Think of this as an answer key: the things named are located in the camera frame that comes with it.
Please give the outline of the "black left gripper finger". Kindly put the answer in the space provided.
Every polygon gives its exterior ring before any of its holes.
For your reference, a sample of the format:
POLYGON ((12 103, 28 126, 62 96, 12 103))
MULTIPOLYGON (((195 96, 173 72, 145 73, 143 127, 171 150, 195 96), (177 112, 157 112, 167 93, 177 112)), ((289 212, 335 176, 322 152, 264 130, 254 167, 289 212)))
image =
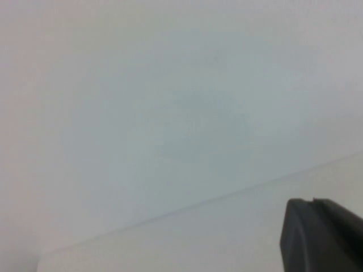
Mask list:
POLYGON ((290 199, 280 249, 285 272, 361 272, 362 218, 330 199, 290 199))

